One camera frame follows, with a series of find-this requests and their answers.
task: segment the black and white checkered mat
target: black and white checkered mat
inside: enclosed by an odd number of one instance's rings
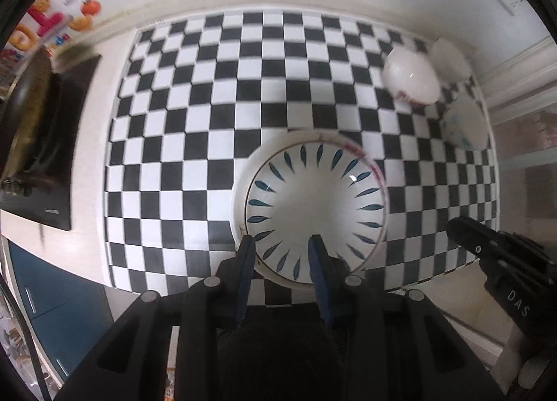
[[[139,32],[109,132],[105,231],[114,286],[187,289],[234,256],[232,185],[262,143],[292,129],[338,129],[372,155],[390,197],[386,246],[367,277],[384,289],[473,260],[447,220],[497,226],[494,153],[441,140],[438,119],[474,81],[426,108],[393,101],[381,70],[393,46],[426,44],[382,25],[263,9],[191,16]],[[303,302],[255,275],[250,303]]]

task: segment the white plate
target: white plate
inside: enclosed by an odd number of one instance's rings
[[[310,287],[307,241],[360,269],[384,238],[388,201],[377,165],[331,132],[292,132],[255,151],[235,184],[232,230],[256,240],[256,270],[290,288]]]

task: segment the frying pan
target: frying pan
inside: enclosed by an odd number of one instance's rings
[[[50,58],[41,47],[9,88],[0,115],[0,183],[23,168],[37,137],[51,75]]]

